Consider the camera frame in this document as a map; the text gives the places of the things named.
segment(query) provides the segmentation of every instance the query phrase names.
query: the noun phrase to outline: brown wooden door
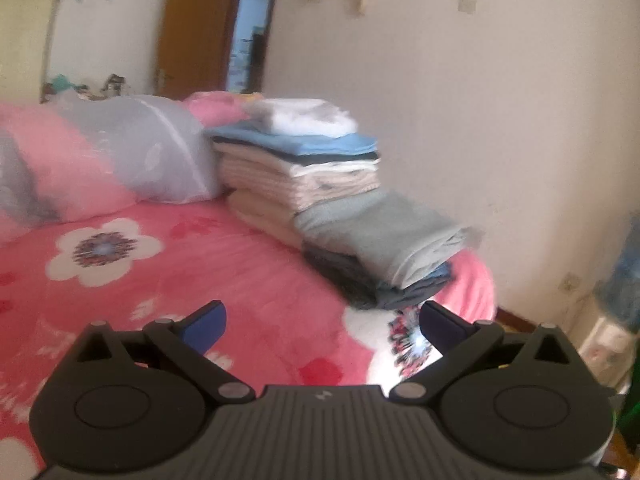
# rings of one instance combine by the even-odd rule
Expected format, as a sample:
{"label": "brown wooden door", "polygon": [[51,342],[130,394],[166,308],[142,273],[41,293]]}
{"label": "brown wooden door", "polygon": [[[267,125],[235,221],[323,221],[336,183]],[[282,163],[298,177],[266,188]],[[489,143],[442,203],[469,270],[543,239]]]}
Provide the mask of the brown wooden door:
{"label": "brown wooden door", "polygon": [[156,95],[181,100],[223,90],[231,0],[167,0],[158,41]]}

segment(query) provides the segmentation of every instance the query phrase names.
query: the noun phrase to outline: power outlet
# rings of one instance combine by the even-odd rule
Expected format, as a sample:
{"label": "power outlet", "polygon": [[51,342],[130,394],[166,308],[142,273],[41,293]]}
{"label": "power outlet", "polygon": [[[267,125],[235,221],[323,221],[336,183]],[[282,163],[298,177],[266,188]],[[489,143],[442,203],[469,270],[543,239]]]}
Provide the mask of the power outlet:
{"label": "power outlet", "polygon": [[573,294],[582,285],[582,278],[572,272],[568,272],[560,282],[558,289],[565,294]]}

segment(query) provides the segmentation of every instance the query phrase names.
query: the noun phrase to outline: screw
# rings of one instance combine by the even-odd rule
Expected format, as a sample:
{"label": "screw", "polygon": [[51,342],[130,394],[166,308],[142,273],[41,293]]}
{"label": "screw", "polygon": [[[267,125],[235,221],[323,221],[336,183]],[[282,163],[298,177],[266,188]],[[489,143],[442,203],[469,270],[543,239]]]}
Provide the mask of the screw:
{"label": "screw", "polygon": [[427,389],[418,383],[400,383],[394,388],[398,397],[403,399],[420,399],[427,394]]}
{"label": "screw", "polygon": [[226,383],[218,388],[218,393],[226,399],[242,399],[251,393],[244,383]]}

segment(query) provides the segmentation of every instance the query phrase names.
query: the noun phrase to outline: stack of folded clothes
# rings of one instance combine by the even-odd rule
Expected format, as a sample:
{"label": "stack of folded clothes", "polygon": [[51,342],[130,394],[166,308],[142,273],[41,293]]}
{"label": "stack of folded clothes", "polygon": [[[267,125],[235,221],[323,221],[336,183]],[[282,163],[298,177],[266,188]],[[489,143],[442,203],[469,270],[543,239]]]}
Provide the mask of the stack of folded clothes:
{"label": "stack of folded clothes", "polygon": [[295,214],[380,186],[376,140],[358,134],[340,108],[316,99],[264,99],[244,111],[249,120],[207,131],[222,154],[223,182],[242,190],[228,203],[243,221],[300,247]]}
{"label": "stack of folded clothes", "polygon": [[426,206],[376,189],[294,218],[306,260],[359,308],[418,305],[452,279],[464,230]]}

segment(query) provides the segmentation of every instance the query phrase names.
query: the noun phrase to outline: beige folded garment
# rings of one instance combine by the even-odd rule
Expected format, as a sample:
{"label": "beige folded garment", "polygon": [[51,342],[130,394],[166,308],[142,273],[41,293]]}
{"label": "beige folded garment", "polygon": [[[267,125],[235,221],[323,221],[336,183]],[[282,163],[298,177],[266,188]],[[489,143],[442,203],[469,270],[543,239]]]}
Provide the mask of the beige folded garment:
{"label": "beige folded garment", "polygon": [[257,216],[283,227],[295,229],[293,227],[295,211],[246,189],[236,189],[227,197],[226,203],[244,215]]}
{"label": "beige folded garment", "polygon": [[356,170],[376,171],[377,160],[343,160],[340,162],[323,162],[321,164],[310,164],[302,166],[279,158],[273,153],[269,153],[257,146],[245,146],[244,144],[233,144],[231,142],[214,142],[214,147],[221,153],[227,153],[244,160],[257,162],[271,170],[289,176],[302,176],[309,173],[319,173],[322,171],[337,171],[338,173],[349,173]]}
{"label": "beige folded garment", "polygon": [[231,155],[222,156],[220,175],[229,187],[248,189],[297,212],[317,202],[364,193],[380,186],[375,171],[327,171],[290,177]]}
{"label": "beige folded garment", "polygon": [[285,245],[298,250],[302,248],[302,237],[293,227],[286,227],[276,222],[271,222],[265,217],[244,214],[232,206],[229,206],[229,209],[245,224],[255,227],[263,233],[267,233]]}

